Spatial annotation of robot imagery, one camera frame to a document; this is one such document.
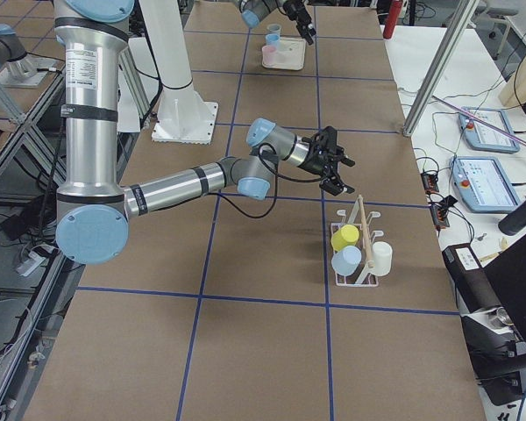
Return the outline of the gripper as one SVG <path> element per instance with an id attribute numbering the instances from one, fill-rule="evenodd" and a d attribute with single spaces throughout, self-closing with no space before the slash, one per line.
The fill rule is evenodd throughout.
<path id="1" fill-rule="evenodd" d="M 308 22 L 307 24 L 297 24 L 296 29 L 300 36 L 310 45 L 314 44 L 316 29 L 312 21 L 309 21 L 309 14 L 302 0 L 286 0 L 282 4 L 282 10 L 291 21 Z"/>
<path id="2" fill-rule="evenodd" d="M 345 154 L 342 146 L 338 145 L 338 131 L 332 126 L 327 126 L 312 138 L 303 138 L 309 141 L 309 151 L 299 168 L 314 175 L 331 175 L 320 181 L 321 190 L 338 196 L 351 194 L 352 187 L 346 185 L 338 175 L 338 165 L 351 168 L 355 161 Z"/>

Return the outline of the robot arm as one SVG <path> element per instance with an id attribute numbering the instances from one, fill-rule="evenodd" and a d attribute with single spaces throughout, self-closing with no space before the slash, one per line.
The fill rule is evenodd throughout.
<path id="1" fill-rule="evenodd" d="M 302 0 L 238 0 L 232 3 L 237 7 L 242 19 L 250 29 L 258 26 L 273 11 L 278 11 L 290 21 L 295 22 L 300 36 L 310 46 L 315 42 L 316 28 Z"/>
<path id="2" fill-rule="evenodd" d="M 304 138 L 264 118 L 248 132 L 248 158 L 232 156 L 158 180 L 120 187 L 117 183 L 117 102 L 119 58 L 128 47 L 128 18 L 135 1 L 55 1 L 55 32 L 66 48 L 67 174 L 57 189 L 56 243 L 70 260 L 99 264 L 123 250 L 129 219 L 169 209 L 236 185 L 238 193 L 263 200 L 278 179 L 319 182 L 333 196 L 353 193 L 338 164 L 354 161 L 338 146 L 327 126 Z M 281 8 L 309 44 L 316 34 L 303 2 L 268 6 L 247 1 L 237 6 L 250 27 Z M 159 121 L 154 139 L 210 143 L 217 103 L 204 102 L 190 72 L 178 1 L 139 1 L 159 77 Z M 317 178 L 289 179 L 279 173 L 285 161 Z"/>

